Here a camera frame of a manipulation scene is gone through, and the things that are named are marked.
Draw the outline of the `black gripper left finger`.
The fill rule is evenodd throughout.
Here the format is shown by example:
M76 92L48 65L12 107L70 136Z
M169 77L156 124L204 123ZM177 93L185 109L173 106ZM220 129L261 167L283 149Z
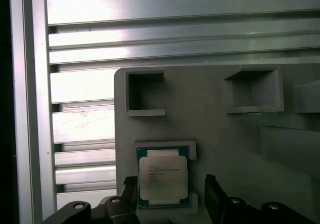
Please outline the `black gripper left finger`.
M137 187L137 176L126 177L121 195L105 197L95 208L85 201L72 201L43 223L140 223L136 214Z

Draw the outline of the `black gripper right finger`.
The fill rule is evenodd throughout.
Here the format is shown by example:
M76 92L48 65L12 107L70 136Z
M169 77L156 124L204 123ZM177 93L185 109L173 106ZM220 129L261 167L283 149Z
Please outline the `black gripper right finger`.
M204 185L205 207L212 223L314 223L279 202L265 202L255 208L239 197L228 196L214 175L206 175Z

